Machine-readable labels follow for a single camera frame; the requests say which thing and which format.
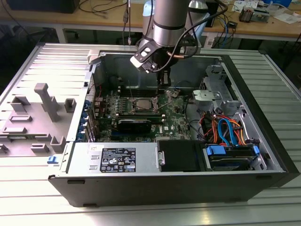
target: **wooden desk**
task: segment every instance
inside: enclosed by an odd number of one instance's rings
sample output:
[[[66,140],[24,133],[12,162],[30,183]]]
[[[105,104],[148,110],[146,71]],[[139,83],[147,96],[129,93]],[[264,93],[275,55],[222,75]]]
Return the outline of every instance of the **wooden desk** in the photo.
[[[93,0],[96,5],[100,0]],[[122,0],[112,2],[108,6],[101,6],[98,9],[106,9],[122,4]],[[84,3],[83,9],[90,11],[90,4]],[[77,9],[73,14],[51,13],[51,12],[30,12],[30,11],[12,11],[6,5],[11,15],[24,26],[51,27],[55,28],[61,43],[66,42],[64,29],[88,29],[88,30],[109,30],[121,31],[123,27],[123,14],[125,6],[111,9],[107,13],[107,19],[93,13],[83,12]],[[294,41],[301,32],[301,23],[287,24],[270,17],[268,23],[239,22],[239,13],[231,12],[232,6],[226,15],[229,20],[238,23],[235,36],[236,38],[262,39],[262,40],[287,40]],[[143,4],[132,4],[131,27],[133,32],[142,31]],[[0,7],[0,24],[15,24],[10,16]],[[218,20],[215,21],[212,28],[205,28],[204,35],[208,37],[207,44],[223,31]]]

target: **blue latch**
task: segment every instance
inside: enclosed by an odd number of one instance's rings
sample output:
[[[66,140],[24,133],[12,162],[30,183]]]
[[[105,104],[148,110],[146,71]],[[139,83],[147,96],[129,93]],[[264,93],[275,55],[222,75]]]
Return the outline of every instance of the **blue latch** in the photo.
[[[49,156],[48,157],[48,164],[58,164],[57,158],[55,156]]]
[[[207,155],[226,154],[225,148],[219,145],[209,146],[208,148],[206,148],[206,150],[207,150]]]
[[[259,148],[258,148],[256,145],[254,145],[253,149],[254,149],[256,155],[259,155],[259,154],[260,154]]]

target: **silver cylinder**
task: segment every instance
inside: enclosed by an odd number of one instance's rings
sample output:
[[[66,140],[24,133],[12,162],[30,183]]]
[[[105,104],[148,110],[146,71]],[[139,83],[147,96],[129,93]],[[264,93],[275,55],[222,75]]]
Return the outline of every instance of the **silver cylinder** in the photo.
[[[153,39],[172,47],[184,32],[190,0],[156,0]]]
[[[190,0],[156,0],[155,23],[168,27],[184,26],[189,2]]]
[[[183,32],[184,28],[178,30],[167,30],[154,25],[153,39],[158,45],[172,47],[176,45]]]

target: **metal work table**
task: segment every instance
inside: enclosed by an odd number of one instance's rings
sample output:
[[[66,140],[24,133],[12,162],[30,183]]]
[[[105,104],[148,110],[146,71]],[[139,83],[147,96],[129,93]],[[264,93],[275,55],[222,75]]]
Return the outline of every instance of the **metal work table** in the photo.
[[[93,4],[101,4],[100,1],[93,0]],[[110,4],[110,7],[122,4],[122,0],[117,0]],[[89,3],[82,5],[85,10],[91,10]],[[48,27],[56,30],[60,43],[67,43],[64,29],[83,29],[83,30],[98,30],[98,31],[122,31],[124,7],[118,7],[108,11],[107,19],[98,15],[83,12],[76,9],[73,14],[53,13],[53,12],[32,12],[32,11],[13,11],[9,5],[6,9],[10,14],[22,25],[28,27]],[[232,12],[232,5],[229,5],[226,16],[229,20],[238,23],[235,38],[240,39],[258,39],[258,40],[280,40],[280,41],[296,41],[300,34],[300,23],[287,24],[279,21],[272,16],[268,23],[251,22],[243,23],[239,21],[239,13]],[[143,4],[132,4],[131,16],[131,31],[142,32],[143,26]],[[2,6],[0,6],[0,24],[17,25],[7,14]],[[218,37],[223,32],[219,20],[215,20],[213,27],[205,28],[203,36],[207,37],[205,48],[211,48],[213,39]]]
[[[90,49],[105,45],[45,44],[36,47],[0,97],[0,124],[12,110],[15,94],[41,102],[32,90],[47,82],[59,101],[77,98],[89,69]],[[128,48],[116,46],[116,50]],[[301,170],[301,94],[267,55],[250,50],[202,50],[230,55],[246,84]],[[301,177],[282,188],[267,189],[248,202],[163,206],[75,208],[47,181],[54,166],[47,157],[0,158],[1,225],[256,225],[301,224]]]

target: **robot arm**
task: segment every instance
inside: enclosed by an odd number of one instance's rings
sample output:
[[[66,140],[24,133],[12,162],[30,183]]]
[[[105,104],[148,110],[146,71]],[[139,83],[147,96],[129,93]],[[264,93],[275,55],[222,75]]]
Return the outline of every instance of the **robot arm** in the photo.
[[[156,0],[151,1],[152,15],[143,17],[144,39],[138,51],[131,58],[132,64],[141,71],[157,73],[158,87],[170,86],[170,67],[178,59],[185,59],[196,54],[198,39],[208,20],[227,11],[228,7],[220,0],[215,0],[224,9],[214,15],[207,13],[205,0]],[[189,55],[179,55],[181,47],[195,46]]]

